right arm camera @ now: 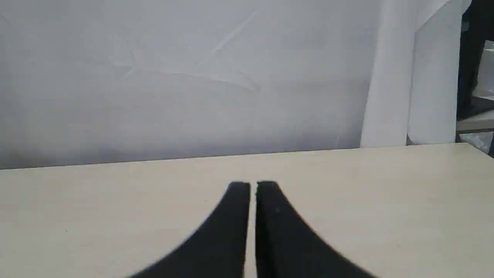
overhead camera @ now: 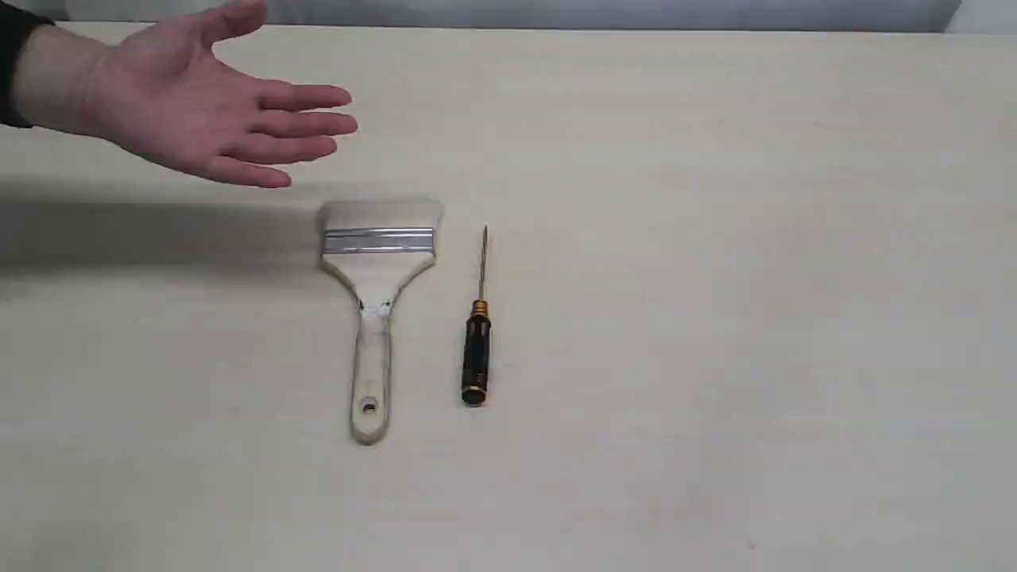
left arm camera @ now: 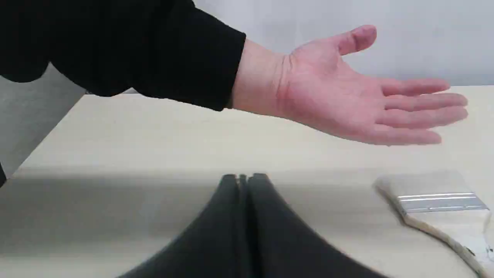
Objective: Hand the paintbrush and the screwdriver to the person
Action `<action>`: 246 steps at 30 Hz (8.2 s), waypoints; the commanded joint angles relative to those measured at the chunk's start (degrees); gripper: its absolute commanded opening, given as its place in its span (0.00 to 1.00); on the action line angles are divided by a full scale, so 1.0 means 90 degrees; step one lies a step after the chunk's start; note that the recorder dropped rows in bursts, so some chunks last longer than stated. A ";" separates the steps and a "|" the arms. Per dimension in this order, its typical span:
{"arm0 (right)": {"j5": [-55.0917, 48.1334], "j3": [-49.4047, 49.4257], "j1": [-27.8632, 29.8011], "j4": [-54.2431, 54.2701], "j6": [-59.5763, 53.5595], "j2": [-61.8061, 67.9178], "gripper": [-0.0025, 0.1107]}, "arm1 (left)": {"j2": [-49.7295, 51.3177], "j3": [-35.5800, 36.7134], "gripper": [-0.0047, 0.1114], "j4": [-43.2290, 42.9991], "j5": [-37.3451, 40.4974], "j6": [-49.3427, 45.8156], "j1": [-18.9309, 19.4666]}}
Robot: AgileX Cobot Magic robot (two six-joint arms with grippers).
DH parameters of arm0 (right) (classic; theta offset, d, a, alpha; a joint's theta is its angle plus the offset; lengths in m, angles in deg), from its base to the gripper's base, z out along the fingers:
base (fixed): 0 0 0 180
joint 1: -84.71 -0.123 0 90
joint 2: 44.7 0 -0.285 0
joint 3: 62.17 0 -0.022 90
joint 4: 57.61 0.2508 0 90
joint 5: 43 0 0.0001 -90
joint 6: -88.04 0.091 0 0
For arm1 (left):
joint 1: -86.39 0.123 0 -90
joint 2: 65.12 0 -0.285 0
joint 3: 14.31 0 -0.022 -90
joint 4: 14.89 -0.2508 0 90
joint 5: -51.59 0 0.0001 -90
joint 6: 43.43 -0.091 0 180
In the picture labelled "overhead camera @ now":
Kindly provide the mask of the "forearm with black sleeve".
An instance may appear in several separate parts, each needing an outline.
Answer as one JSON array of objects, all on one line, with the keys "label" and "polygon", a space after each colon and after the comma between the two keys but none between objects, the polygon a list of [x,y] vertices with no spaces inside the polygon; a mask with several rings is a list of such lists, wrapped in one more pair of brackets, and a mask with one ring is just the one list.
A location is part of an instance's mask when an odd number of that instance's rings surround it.
[{"label": "forearm with black sleeve", "polygon": [[1,120],[13,128],[102,137],[94,76],[110,46],[1,5]]}]

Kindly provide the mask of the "bare open human hand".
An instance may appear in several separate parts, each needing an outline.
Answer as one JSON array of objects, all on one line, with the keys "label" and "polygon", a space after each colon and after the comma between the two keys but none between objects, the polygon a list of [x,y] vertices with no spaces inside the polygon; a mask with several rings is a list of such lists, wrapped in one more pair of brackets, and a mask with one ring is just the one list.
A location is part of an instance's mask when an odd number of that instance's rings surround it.
[{"label": "bare open human hand", "polygon": [[358,122],[345,88],[262,79],[215,55],[267,17],[262,1],[233,1],[105,48],[83,92],[88,134],[218,184],[291,186],[284,167],[333,155]]}]

